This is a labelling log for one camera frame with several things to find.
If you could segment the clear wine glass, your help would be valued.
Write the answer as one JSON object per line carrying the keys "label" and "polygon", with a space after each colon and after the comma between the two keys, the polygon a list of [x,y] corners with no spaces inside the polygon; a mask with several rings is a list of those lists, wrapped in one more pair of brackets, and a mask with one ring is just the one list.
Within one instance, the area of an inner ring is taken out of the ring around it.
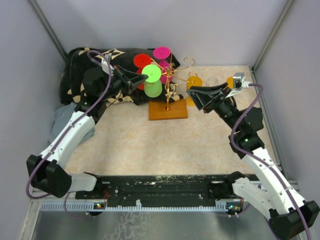
{"label": "clear wine glass", "polygon": [[214,87],[219,85],[219,80],[215,77],[209,77],[206,81],[208,87]]}

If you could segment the green plastic wine glass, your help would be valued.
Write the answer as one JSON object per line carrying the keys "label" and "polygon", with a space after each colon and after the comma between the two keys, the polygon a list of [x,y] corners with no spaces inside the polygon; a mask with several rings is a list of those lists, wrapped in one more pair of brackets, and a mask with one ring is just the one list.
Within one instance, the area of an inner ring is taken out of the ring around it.
{"label": "green plastic wine glass", "polygon": [[144,92],[150,98],[156,98],[162,93],[162,70],[153,64],[149,64],[142,69],[142,74],[147,75],[144,81]]}

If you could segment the red plastic wine glass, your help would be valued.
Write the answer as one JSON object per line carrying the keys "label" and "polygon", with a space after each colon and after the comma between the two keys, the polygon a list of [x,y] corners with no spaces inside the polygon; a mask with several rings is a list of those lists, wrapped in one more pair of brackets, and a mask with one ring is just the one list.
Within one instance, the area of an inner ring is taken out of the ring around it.
{"label": "red plastic wine glass", "polygon": [[136,71],[137,74],[141,74],[142,70],[144,67],[146,67],[147,65],[150,65],[152,62],[151,58],[149,55],[145,54],[145,53],[140,53],[137,54],[134,58],[133,58],[133,63],[134,65],[138,68],[138,70]]}

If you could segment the pink plastic wine glass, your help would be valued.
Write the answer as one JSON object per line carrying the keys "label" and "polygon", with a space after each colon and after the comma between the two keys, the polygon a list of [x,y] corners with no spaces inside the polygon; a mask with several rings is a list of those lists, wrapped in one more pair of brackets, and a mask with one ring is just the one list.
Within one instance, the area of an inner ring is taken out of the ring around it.
{"label": "pink plastic wine glass", "polygon": [[168,73],[170,70],[170,64],[166,61],[166,59],[171,56],[171,50],[166,46],[159,46],[153,50],[153,56],[157,60],[160,60],[158,64],[162,72],[162,76],[160,77],[161,83],[166,84],[168,78],[169,82],[171,82],[173,77]]}

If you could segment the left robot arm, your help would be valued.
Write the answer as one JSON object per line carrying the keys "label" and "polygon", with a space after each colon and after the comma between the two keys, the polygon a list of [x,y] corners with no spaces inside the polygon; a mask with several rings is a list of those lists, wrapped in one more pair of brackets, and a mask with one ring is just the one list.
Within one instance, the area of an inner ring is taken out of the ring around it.
{"label": "left robot arm", "polygon": [[104,186],[97,176],[90,173],[68,174],[65,167],[83,137],[99,120],[97,113],[104,113],[104,99],[119,91],[133,92],[147,75],[128,71],[119,65],[108,67],[108,82],[99,98],[87,107],[76,109],[54,141],[38,156],[30,155],[26,161],[29,179],[25,191],[30,199],[30,187],[41,190],[45,196],[64,197],[67,193],[86,191],[97,199],[103,195]]}

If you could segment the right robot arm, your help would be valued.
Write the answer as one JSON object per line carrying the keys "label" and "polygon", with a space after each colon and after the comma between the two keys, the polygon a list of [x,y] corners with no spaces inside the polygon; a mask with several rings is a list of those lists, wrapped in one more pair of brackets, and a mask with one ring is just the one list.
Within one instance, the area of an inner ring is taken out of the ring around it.
{"label": "right robot arm", "polygon": [[[231,99],[242,89],[250,87],[257,87],[258,95],[246,109],[238,110]],[[261,190],[242,173],[234,172],[223,185],[224,194],[248,201],[264,216],[277,239],[290,240],[305,233],[311,240],[310,228],[320,207],[315,201],[307,201],[292,187],[258,135],[264,127],[263,113],[255,104],[263,91],[262,85],[249,82],[236,88],[230,88],[227,83],[214,87],[192,86],[187,94],[198,110],[206,114],[214,111],[231,128],[228,138],[233,152],[253,170],[265,188]]]}

